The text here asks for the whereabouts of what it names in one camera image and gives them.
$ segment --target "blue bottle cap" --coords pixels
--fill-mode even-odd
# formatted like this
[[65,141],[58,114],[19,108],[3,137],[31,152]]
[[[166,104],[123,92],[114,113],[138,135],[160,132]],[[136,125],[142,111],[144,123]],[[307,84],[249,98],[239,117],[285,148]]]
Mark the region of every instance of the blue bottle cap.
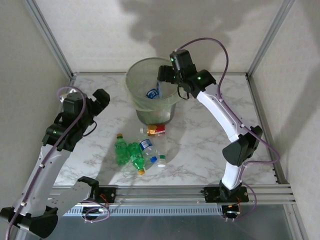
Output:
[[152,158],[150,158],[150,161],[151,161],[152,163],[156,162],[156,161],[157,161],[157,157],[156,157],[156,156],[153,156]]

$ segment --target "plastic bottle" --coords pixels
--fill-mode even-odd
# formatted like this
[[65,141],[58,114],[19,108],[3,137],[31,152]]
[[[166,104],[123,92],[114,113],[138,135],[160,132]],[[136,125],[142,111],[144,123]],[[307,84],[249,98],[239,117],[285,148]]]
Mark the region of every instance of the plastic bottle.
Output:
[[124,140],[122,133],[116,135],[114,144],[115,160],[118,165],[125,165],[129,162],[129,154],[127,150],[127,143]]
[[146,97],[148,99],[159,99],[159,91],[155,88],[152,88],[146,93]]
[[165,132],[166,132],[166,128],[164,124],[153,124],[153,125],[148,125],[147,127],[140,128],[140,133],[143,133],[148,136],[164,134]]
[[138,174],[139,175],[145,174],[145,170],[144,170],[145,160],[139,144],[137,142],[130,143],[127,149],[130,154],[132,165],[138,170]]
[[139,142],[140,147],[144,154],[146,154],[152,163],[157,161],[157,149],[156,147],[151,143],[150,139],[146,134],[143,132],[143,128],[140,129],[140,135],[139,135]]
[[164,168],[167,165],[167,136],[165,133],[159,133],[153,139],[158,153],[157,165],[160,168]]
[[158,90],[159,98],[162,99],[162,88],[161,83],[159,81],[156,82],[156,89]]

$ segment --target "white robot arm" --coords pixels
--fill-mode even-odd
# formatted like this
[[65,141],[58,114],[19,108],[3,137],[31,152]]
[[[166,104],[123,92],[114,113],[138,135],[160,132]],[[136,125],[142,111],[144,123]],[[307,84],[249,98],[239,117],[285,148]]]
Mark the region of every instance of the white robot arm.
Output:
[[63,97],[63,112],[46,129],[39,158],[21,196],[12,207],[2,208],[1,218],[46,238],[55,229],[58,219],[74,205],[88,198],[98,198],[99,182],[83,176],[73,187],[48,199],[63,164],[77,142],[82,139],[88,126],[94,123],[94,117],[110,102],[109,94],[103,89],[98,89],[93,96],[95,101],[79,92],[71,92]]
[[[158,81],[177,84],[180,97],[179,88],[183,88],[187,93],[187,99],[191,94],[202,103],[222,126],[231,142],[222,150],[227,162],[224,176],[219,184],[220,200],[228,202],[241,187],[240,172],[243,162],[252,156],[259,141],[244,128],[244,126],[249,126],[245,120],[242,120],[243,123],[240,125],[232,117],[224,105],[225,100],[219,97],[219,87],[216,80],[207,70],[196,70],[187,50],[174,51],[170,54],[170,59],[172,66],[159,67]],[[251,130],[261,137],[262,129],[259,126],[251,127]]]

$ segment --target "translucent plastic bucket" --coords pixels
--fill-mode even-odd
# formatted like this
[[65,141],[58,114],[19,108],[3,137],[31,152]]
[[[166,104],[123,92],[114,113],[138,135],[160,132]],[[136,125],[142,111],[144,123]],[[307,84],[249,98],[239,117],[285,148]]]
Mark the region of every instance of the translucent plastic bucket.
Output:
[[147,92],[157,87],[158,69],[161,65],[171,65],[171,62],[157,57],[146,58],[135,63],[125,76],[128,101],[136,109],[140,121],[146,125],[170,122],[180,99],[177,85],[167,82],[160,83],[162,98],[147,98]]

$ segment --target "white bottle cap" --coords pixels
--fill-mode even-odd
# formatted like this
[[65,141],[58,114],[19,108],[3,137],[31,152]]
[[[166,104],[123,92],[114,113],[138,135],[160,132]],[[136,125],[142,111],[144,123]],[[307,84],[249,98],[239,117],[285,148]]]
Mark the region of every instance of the white bottle cap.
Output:
[[163,158],[160,158],[159,160],[158,160],[158,167],[159,168],[164,168],[165,166],[166,166],[166,160],[165,159],[163,159]]

